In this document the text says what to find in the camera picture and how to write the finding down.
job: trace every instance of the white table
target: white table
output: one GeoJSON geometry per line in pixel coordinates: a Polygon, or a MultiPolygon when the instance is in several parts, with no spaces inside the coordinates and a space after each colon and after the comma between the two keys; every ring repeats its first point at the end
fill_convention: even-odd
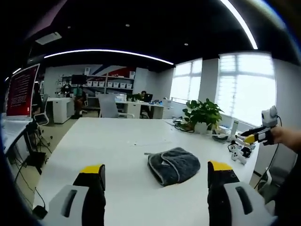
{"type": "Polygon", "coordinates": [[[52,97],[47,102],[53,104],[54,123],[64,123],[74,115],[74,100],[71,97],[52,97]]]}
{"type": "Polygon", "coordinates": [[[135,116],[135,119],[140,118],[140,109],[141,106],[148,106],[153,107],[153,118],[154,119],[162,119],[163,118],[163,111],[164,106],[163,105],[156,105],[156,104],[149,104],[146,102],[131,102],[131,101],[116,101],[117,104],[125,104],[126,105],[126,113],[133,114],[135,116]]]}
{"type": "MultiPolygon", "coordinates": [[[[106,226],[209,225],[207,162],[229,164],[249,183],[258,147],[244,166],[230,158],[226,144],[200,134],[178,131],[164,120],[80,118],[57,145],[41,175],[38,191],[49,201],[72,185],[88,165],[106,167],[106,226]],[[144,153],[180,146],[196,155],[199,172],[184,183],[162,187],[151,174],[144,153]]],[[[35,194],[34,206],[43,202],[35,194]]]]}
{"type": "MultiPolygon", "coordinates": [[[[23,136],[24,141],[21,142],[23,145],[22,148],[18,147],[18,150],[24,150],[23,152],[20,151],[20,156],[23,160],[26,159],[28,155],[32,153],[32,148],[30,145],[30,141],[28,138],[28,134],[26,131],[26,126],[31,122],[31,120],[3,120],[4,127],[2,128],[3,132],[3,145],[4,145],[4,154],[7,155],[9,150],[12,150],[13,147],[23,136]]],[[[41,169],[38,166],[35,166],[39,174],[42,173],[41,169]]]]}
{"type": "Polygon", "coordinates": [[[2,127],[4,154],[6,154],[6,152],[10,149],[12,144],[15,143],[23,135],[26,126],[30,122],[31,121],[26,120],[3,120],[1,122],[4,124],[4,127],[2,127]]]}

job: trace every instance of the gray towel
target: gray towel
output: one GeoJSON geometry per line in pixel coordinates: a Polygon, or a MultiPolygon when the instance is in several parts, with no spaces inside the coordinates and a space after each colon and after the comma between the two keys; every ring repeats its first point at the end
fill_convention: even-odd
{"type": "Polygon", "coordinates": [[[181,183],[194,176],[200,168],[198,158],[181,147],[156,154],[146,153],[148,166],[163,185],[181,183]]]}

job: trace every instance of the ceiling light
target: ceiling light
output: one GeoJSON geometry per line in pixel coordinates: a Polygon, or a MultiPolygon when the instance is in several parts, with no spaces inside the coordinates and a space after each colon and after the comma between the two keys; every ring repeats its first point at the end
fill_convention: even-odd
{"type": "Polygon", "coordinates": [[[14,72],[13,72],[13,74],[16,74],[18,71],[20,71],[21,70],[21,68],[18,68],[17,70],[15,70],[14,72]]]}
{"type": "Polygon", "coordinates": [[[57,55],[62,55],[62,54],[67,54],[67,53],[79,53],[79,52],[111,52],[111,53],[124,53],[124,54],[131,54],[131,55],[135,55],[135,56],[139,56],[139,57],[145,57],[145,58],[149,58],[149,59],[153,59],[153,60],[158,60],[161,61],[163,63],[167,63],[170,65],[174,65],[171,62],[168,62],[166,60],[162,60],[159,58],[155,58],[152,56],[148,56],[148,55],[143,55],[143,54],[139,54],[139,53],[132,53],[132,52],[126,52],[126,51],[120,51],[120,50],[113,50],[113,49],[79,49],[79,50],[72,50],[72,51],[66,51],[66,52],[61,52],[61,53],[54,53],[48,56],[44,56],[44,58],[48,58],[48,57],[54,57],[57,55]]]}
{"type": "Polygon", "coordinates": [[[237,21],[240,23],[242,28],[244,29],[246,35],[248,36],[248,39],[253,47],[253,49],[258,49],[255,39],[249,29],[249,27],[246,25],[246,22],[241,17],[239,12],[234,8],[234,6],[228,1],[228,0],[220,0],[227,8],[230,10],[230,12],[233,14],[233,16],[237,19],[237,21]]]}

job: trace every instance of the human hand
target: human hand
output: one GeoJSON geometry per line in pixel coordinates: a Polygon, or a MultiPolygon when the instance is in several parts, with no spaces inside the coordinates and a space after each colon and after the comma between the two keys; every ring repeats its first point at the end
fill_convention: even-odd
{"type": "Polygon", "coordinates": [[[280,126],[276,126],[276,127],[273,127],[271,129],[271,133],[273,135],[273,139],[274,139],[275,144],[282,143],[282,141],[283,141],[283,130],[284,130],[284,128],[280,127],[280,126]]]}

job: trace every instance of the wall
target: wall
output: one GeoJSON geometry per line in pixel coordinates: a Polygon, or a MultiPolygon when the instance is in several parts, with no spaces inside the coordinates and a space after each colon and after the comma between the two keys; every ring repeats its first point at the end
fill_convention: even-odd
{"type": "MultiPolygon", "coordinates": [[[[199,92],[199,100],[209,98],[215,100],[216,88],[218,82],[218,59],[210,59],[203,61],[202,78],[199,92]]],[[[301,67],[288,62],[274,59],[275,76],[277,84],[276,107],[278,114],[282,118],[283,126],[301,129],[301,67]]],[[[158,82],[161,84],[159,93],[161,97],[169,97],[173,78],[173,69],[161,72],[158,82]]],[[[185,105],[172,103],[174,107],[174,116],[183,116],[182,109],[185,105]]],[[[221,125],[231,128],[233,118],[223,115],[221,125]]],[[[238,130],[246,131],[252,126],[240,122],[238,130]]],[[[276,145],[263,146],[260,145],[255,171],[264,173],[265,168],[269,165],[271,158],[275,152],[276,145]]],[[[285,170],[290,170],[295,162],[295,153],[283,145],[279,146],[275,157],[274,166],[285,170]]]]}
{"type": "Polygon", "coordinates": [[[219,74],[219,59],[204,60],[202,66],[201,85],[198,99],[202,102],[215,100],[217,80],[219,74]]]}
{"type": "MultiPolygon", "coordinates": [[[[284,127],[301,129],[301,68],[291,63],[274,59],[277,94],[276,107],[284,127]]],[[[263,173],[270,163],[276,145],[262,146],[257,158],[255,171],[263,173]]],[[[274,166],[290,171],[296,154],[280,145],[273,162],[274,166]]]]}
{"type": "MultiPolygon", "coordinates": [[[[55,97],[55,92],[57,88],[57,82],[60,80],[61,76],[70,75],[70,74],[83,74],[85,67],[90,67],[91,72],[93,73],[96,69],[98,69],[101,65],[67,65],[61,67],[49,67],[46,68],[45,77],[44,77],[44,93],[49,94],[49,97],[55,97]]],[[[101,72],[97,73],[95,76],[100,76],[111,72],[113,70],[117,70],[123,68],[122,66],[110,66],[108,68],[103,69],[101,72]]],[[[133,93],[140,93],[143,90],[146,90],[149,93],[153,93],[154,97],[157,95],[157,87],[156,87],[156,77],[157,73],[149,72],[147,69],[137,68],[136,75],[134,80],[134,89],[133,93]]]]}

